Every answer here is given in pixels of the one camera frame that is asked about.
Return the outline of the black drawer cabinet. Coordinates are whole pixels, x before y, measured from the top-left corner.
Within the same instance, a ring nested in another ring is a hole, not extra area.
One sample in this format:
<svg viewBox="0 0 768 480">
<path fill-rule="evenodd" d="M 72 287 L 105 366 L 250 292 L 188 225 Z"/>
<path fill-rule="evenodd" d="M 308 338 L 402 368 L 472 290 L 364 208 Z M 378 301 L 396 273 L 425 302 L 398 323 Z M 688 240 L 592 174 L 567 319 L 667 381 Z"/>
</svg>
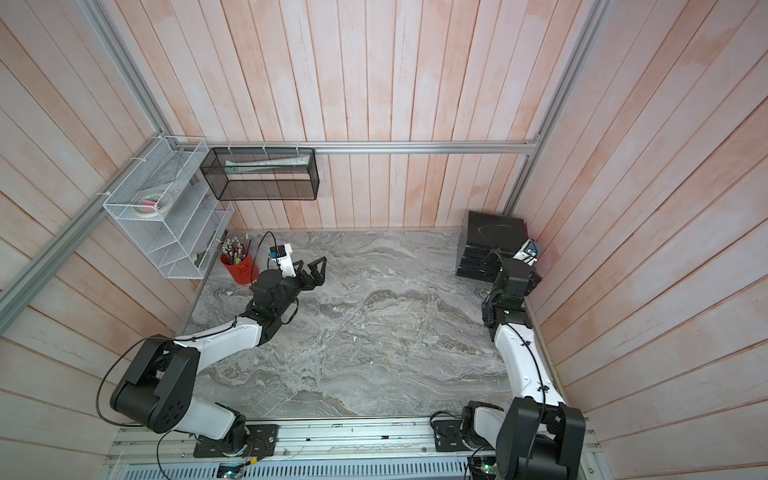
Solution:
<svg viewBox="0 0 768 480">
<path fill-rule="evenodd" d="M 493 282 L 501 267 L 494 251 L 511 258 L 527 240 L 523 219 L 470 210 L 459 237 L 456 275 Z"/>
</svg>

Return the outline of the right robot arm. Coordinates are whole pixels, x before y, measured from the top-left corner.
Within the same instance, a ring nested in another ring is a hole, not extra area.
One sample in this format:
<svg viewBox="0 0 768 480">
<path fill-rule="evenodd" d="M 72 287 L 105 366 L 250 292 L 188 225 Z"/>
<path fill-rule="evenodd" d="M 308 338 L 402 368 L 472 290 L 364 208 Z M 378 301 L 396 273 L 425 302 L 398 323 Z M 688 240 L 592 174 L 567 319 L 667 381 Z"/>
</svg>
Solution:
<svg viewBox="0 0 768 480">
<path fill-rule="evenodd" d="M 469 479 L 578 477 L 586 421 L 554 386 L 522 308 L 537 279 L 532 265 L 504 259 L 482 302 L 483 324 L 504 362 L 512 400 L 506 408 L 481 401 L 464 407 Z"/>
</svg>

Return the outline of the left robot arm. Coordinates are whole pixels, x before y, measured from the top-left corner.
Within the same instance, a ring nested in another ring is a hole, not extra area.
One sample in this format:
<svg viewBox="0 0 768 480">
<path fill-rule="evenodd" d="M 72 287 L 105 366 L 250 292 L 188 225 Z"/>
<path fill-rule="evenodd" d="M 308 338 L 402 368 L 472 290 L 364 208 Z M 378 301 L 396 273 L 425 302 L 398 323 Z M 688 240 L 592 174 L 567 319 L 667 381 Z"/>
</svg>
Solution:
<svg viewBox="0 0 768 480">
<path fill-rule="evenodd" d="M 252 299 L 230 323 L 188 337 L 154 335 L 138 353 L 110 398 L 111 408 L 147 429 L 179 431 L 216 441 L 231 453 L 246 443 L 240 412 L 194 396 L 197 375 L 240 351 L 260 347 L 292 322 L 283 315 L 299 306 L 299 294 L 325 283 L 327 259 L 292 264 L 294 274 L 266 270 L 250 286 Z"/>
</svg>

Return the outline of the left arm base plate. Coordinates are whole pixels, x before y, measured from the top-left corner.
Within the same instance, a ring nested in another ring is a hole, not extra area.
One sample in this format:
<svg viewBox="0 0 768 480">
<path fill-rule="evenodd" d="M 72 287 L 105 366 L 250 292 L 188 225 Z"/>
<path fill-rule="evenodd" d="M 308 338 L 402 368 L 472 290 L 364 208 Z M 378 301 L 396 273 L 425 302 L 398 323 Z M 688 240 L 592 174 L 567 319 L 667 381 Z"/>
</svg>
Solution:
<svg viewBox="0 0 768 480">
<path fill-rule="evenodd" d="M 269 457 L 274 454 L 278 431 L 277 424 L 238 424 L 234 426 L 234 432 L 220 440 L 200 436 L 193 457 Z"/>
</svg>

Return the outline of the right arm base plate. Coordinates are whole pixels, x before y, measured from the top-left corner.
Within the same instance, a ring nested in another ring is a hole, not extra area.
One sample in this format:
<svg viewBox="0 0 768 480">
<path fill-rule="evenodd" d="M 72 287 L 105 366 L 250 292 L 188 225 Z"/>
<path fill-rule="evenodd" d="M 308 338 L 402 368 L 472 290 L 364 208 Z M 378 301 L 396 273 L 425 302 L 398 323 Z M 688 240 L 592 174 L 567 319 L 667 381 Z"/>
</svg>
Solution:
<svg viewBox="0 0 768 480">
<path fill-rule="evenodd" d="M 464 422 L 448 416 L 438 416 L 430 421 L 434 446 L 437 452 L 451 453 L 471 451 L 479 444 L 471 439 Z"/>
</svg>

